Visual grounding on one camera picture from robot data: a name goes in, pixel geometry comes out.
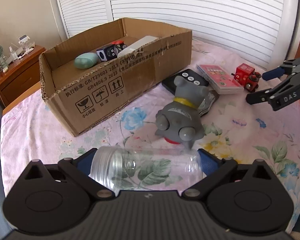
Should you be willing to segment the grey dog toy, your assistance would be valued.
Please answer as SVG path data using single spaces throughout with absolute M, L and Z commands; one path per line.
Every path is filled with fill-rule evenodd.
M 195 85 L 179 75 L 173 82 L 176 85 L 174 99 L 157 112 L 155 135 L 182 144 L 190 150 L 195 141 L 205 135 L 198 108 L 208 97 L 209 89 Z

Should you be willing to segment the brown cardboard box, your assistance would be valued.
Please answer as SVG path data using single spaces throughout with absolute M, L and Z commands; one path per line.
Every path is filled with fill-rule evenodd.
M 77 56 L 114 41 L 154 41 L 89 69 Z M 63 127 L 78 136 L 112 116 L 191 62 L 192 31 L 171 24 L 121 18 L 77 34 L 39 57 L 42 98 Z

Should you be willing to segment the clear plastic jar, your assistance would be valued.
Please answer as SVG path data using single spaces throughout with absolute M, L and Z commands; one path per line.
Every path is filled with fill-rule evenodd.
M 93 158 L 89 177 L 120 191 L 182 193 L 205 178 L 200 155 L 182 148 L 121 148 L 102 146 Z

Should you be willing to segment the clear plastic packet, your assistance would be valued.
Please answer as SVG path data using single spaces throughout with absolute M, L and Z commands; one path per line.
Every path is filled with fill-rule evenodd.
M 215 90 L 210 90 L 208 96 L 202 101 L 198 107 L 199 116 L 206 115 L 211 109 L 212 105 L 218 100 L 219 94 Z

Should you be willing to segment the white louvred wardrobe door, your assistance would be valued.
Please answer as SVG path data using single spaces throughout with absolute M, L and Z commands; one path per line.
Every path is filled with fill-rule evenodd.
M 299 0 L 57 0 L 67 37 L 129 17 L 191 29 L 194 38 L 264 68 L 288 54 Z

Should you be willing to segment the black cube toy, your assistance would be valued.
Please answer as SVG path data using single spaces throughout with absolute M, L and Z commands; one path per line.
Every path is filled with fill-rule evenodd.
M 110 61 L 113 59 L 116 59 L 119 52 L 124 50 L 126 48 L 126 45 L 123 40 L 118 40 L 111 42 L 109 44 L 106 44 L 105 46 L 102 46 L 101 48 L 98 48 L 96 50 L 96 54 L 100 58 L 101 61 Z

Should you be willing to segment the wooden nightstand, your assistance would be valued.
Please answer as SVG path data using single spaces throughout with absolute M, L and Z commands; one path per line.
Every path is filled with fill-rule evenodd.
M 0 101 L 5 107 L 40 81 L 39 56 L 44 51 L 35 45 L 29 54 L 12 62 L 6 73 L 0 72 Z

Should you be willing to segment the white plastic container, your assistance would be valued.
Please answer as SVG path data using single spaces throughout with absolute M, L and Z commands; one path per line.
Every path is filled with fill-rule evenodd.
M 154 37 L 154 36 L 144 36 L 143 38 L 137 40 L 136 42 L 134 42 L 133 44 L 127 46 L 126 48 L 124 48 L 122 51 L 120 51 L 117 55 L 117 57 L 122 57 L 122 56 L 125 56 L 139 48 L 141 48 L 142 46 L 150 43 L 150 42 L 153 42 L 155 40 L 157 40 L 158 37 Z

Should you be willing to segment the red robot toy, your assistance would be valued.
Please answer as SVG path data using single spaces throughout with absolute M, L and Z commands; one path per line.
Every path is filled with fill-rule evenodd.
M 255 68 L 248 64 L 241 64 L 236 68 L 235 73 L 232 73 L 234 79 L 243 86 L 249 93 L 254 93 L 258 89 L 258 82 L 262 75 Z

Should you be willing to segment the black digital timer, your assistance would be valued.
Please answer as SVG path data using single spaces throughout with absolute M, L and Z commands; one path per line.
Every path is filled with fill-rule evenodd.
M 191 69 L 185 69 L 181 72 L 178 72 L 164 79 L 161 82 L 162 86 L 173 95 L 175 94 L 175 90 L 176 90 L 176 85 L 174 84 L 174 80 L 177 76 L 181 76 L 186 81 L 189 81 L 198 86 L 205 86 L 205 87 L 209 86 L 209 82 L 206 79 L 204 79 L 201 75 L 199 75 L 198 73 L 196 73 Z

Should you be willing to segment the floral pink bedsheet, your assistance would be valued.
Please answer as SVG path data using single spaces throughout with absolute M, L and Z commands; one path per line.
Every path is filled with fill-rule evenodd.
M 221 95 L 202 123 L 207 135 L 197 141 L 220 158 L 248 164 L 264 159 L 277 174 L 294 202 L 293 230 L 300 215 L 300 100 L 273 111 L 268 103 L 249 105 L 246 94 Z M 37 91 L 18 103 L 1 120 L 2 181 L 8 193 L 32 159 L 45 164 L 75 158 L 101 146 L 169 148 L 155 136 L 155 115 L 173 96 L 158 85 L 113 116 L 78 137 L 69 134 Z

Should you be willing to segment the small green desk fan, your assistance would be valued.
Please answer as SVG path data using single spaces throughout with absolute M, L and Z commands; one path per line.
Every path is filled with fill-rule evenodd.
M 8 64 L 6 62 L 7 57 L 4 55 L 4 49 L 3 46 L 0 45 L 0 65 L 2 70 L 8 67 Z

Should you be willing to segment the mint green oval case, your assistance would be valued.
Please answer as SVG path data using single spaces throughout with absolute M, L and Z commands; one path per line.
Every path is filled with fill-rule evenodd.
M 88 69 L 100 61 L 96 53 L 83 53 L 74 59 L 74 66 L 78 69 Z

